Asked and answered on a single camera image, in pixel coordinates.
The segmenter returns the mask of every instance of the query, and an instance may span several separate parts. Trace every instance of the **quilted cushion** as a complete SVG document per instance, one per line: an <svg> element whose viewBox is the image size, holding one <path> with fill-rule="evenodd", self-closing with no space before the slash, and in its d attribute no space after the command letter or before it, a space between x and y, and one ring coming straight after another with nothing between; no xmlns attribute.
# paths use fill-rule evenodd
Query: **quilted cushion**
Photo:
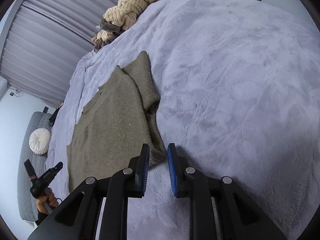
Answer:
<svg viewBox="0 0 320 240"><path fill-rule="evenodd" d="M29 147L35 154L45 154L49 149L51 133L45 128L34 130L29 138Z"/></svg>
<svg viewBox="0 0 320 240"><path fill-rule="evenodd" d="M41 176L44 170L44 162L47 159L47 154L36 155L34 154L29 147L29 138L31 133L38 128L46 128L51 131L51 126L49 125L49 118L51 114L45 114L42 112L34 112L29 125L27 127L27 131L25 133L20 161L19 161L19 169L18 169L18 206L19 213L23 220L34 222L38 219L38 211L36 208L36 200L30 193L31 182L29 180L28 174L24 167L24 162L27 159L30 159L33 167L35 168L36 174Z"/></svg>

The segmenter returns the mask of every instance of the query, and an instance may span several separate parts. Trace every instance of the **human hand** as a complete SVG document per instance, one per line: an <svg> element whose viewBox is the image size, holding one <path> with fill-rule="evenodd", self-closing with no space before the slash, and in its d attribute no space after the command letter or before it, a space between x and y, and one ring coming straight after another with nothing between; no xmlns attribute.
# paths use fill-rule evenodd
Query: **human hand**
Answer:
<svg viewBox="0 0 320 240"><path fill-rule="evenodd" d="M54 194L52 193L52 190L50 189L50 194L47 196L40 196L36 200L37 209L40 213L49 215L46 209L43 206L43 203L49 200L49 206L57 207L59 206L58 200L55 198Z"/></svg>

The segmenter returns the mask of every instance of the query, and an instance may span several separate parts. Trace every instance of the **beige striped towel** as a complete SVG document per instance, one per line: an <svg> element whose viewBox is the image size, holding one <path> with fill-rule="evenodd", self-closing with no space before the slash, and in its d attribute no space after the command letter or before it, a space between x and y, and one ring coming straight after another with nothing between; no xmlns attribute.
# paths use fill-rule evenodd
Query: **beige striped towel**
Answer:
<svg viewBox="0 0 320 240"><path fill-rule="evenodd" d="M158 0L119 0L116 6L109 8L105 12L103 18L106 22L119 26L126 31L137 22L137 17L144 12L148 5L155 1ZM96 36L95 44L101 44L99 40L106 42L113 35L113 32L101 30Z"/></svg>

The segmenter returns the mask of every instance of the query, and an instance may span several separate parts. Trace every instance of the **finger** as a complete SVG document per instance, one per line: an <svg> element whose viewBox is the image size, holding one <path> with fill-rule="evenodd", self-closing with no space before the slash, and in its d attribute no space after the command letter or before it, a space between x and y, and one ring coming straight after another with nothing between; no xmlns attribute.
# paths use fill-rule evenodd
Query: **finger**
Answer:
<svg viewBox="0 0 320 240"><path fill-rule="evenodd" d="M50 193L48 195L48 198L49 198L49 201L52 201L55 197L54 197L54 194L53 193Z"/></svg>
<svg viewBox="0 0 320 240"><path fill-rule="evenodd" d="M43 202L41 202L39 199L37 199L37 201L36 201L36 206L37 206L37 209L40 213L49 215L43 206Z"/></svg>
<svg viewBox="0 0 320 240"><path fill-rule="evenodd" d="M58 203L57 200L55 200L55 201L53 200L53 201L50 202L50 206L57 207L57 206L59 206L59 203Z"/></svg>
<svg viewBox="0 0 320 240"><path fill-rule="evenodd" d="M38 197L38 201L39 201L40 203L46 202L46 201L47 201L47 199L48 199L48 196L41 196L41 197Z"/></svg>

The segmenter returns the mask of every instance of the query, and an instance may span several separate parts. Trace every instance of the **black gripper frame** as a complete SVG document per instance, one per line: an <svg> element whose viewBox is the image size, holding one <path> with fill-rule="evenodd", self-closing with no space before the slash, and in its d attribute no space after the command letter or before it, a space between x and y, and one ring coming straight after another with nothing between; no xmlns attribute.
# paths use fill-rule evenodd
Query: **black gripper frame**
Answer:
<svg viewBox="0 0 320 240"><path fill-rule="evenodd" d="M205 176L177 155L170 143L176 173L177 198L190 198L190 240L217 240L213 204L222 240L285 240L286 237L263 210L230 177Z"/></svg>
<svg viewBox="0 0 320 240"><path fill-rule="evenodd" d="M128 168L112 177L84 180L29 236L28 240L93 240L96 236L102 200L106 197L99 240L127 239L128 198L142 198L149 145Z"/></svg>

